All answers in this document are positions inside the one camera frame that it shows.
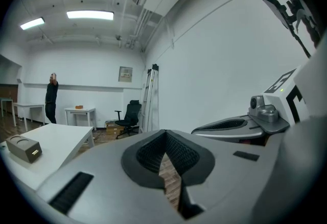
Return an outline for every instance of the white table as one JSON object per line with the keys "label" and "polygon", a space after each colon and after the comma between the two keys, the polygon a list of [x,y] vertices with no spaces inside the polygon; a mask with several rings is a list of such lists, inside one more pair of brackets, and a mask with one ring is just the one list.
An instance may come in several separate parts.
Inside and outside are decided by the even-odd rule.
{"label": "white table", "polygon": [[13,155],[5,141],[0,143],[5,146],[0,154],[15,179],[36,190],[47,177],[75,157],[86,139],[90,147],[94,146],[92,129],[51,123],[21,134],[40,143],[42,155],[33,163]]}
{"label": "white table", "polygon": [[68,113],[73,114],[76,126],[77,126],[76,115],[84,114],[84,115],[87,115],[87,123],[88,123],[88,126],[91,127],[91,119],[90,119],[91,112],[93,112],[94,129],[97,130],[97,120],[96,120],[96,109],[95,108],[90,108],[90,109],[88,109],[88,108],[84,108],[84,109],[65,108],[66,124],[68,125]]}
{"label": "white table", "polygon": [[11,102],[11,104],[12,104],[12,99],[0,97],[0,100],[1,100],[1,115],[3,117],[4,116],[4,103],[3,102]]}
{"label": "white table", "polygon": [[45,116],[44,116],[44,106],[45,106],[45,104],[13,103],[12,104],[12,115],[14,117],[14,125],[16,127],[14,106],[23,108],[22,110],[23,110],[23,116],[24,116],[25,130],[26,131],[28,131],[28,129],[27,129],[26,116],[25,116],[25,108],[42,108],[43,125],[45,125]]}

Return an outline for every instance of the small box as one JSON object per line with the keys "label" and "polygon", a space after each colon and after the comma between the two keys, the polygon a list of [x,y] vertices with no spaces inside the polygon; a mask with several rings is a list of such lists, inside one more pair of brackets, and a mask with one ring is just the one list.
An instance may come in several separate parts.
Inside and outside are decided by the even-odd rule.
{"label": "small box", "polygon": [[20,135],[6,139],[8,150],[20,159],[33,163],[42,154],[40,143]]}
{"label": "small box", "polygon": [[119,126],[114,122],[107,122],[107,134],[118,135],[124,129],[123,126]]}

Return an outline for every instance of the man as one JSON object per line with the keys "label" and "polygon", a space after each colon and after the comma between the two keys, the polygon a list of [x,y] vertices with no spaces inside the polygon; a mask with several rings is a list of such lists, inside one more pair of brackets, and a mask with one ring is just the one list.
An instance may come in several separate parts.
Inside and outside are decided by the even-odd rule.
{"label": "man", "polygon": [[55,115],[58,86],[57,75],[53,73],[50,75],[50,83],[48,84],[45,95],[45,114],[51,123],[57,123]]}

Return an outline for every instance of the office chair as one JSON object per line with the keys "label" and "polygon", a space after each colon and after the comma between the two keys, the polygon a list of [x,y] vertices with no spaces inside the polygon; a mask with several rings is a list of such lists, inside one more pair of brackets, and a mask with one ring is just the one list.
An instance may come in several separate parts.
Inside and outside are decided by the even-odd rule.
{"label": "office chair", "polygon": [[127,111],[125,114],[125,118],[121,120],[120,113],[122,111],[115,111],[118,113],[118,119],[114,123],[116,123],[119,126],[124,126],[124,130],[117,135],[116,140],[118,140],[118,137],[128,133],[128,136],[130,136],[130,133],[138,133],[138,131],[134,131],[137,127],[133,127],[137,125],[138,123],[138,112],[141,109],[141,104],[139,104],[139,101],[130,101],[130,103],[127,105]]}

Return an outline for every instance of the cardboard box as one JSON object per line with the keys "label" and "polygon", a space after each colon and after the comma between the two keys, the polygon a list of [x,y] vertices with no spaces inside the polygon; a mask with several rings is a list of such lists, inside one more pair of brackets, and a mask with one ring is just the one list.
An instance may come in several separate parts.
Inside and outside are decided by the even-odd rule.
{"label": "cardboard box", "polygon": [[118,135],[124,129],[123,126],[119,126],[114,122],[107,123],[107,134],[108,135]]}

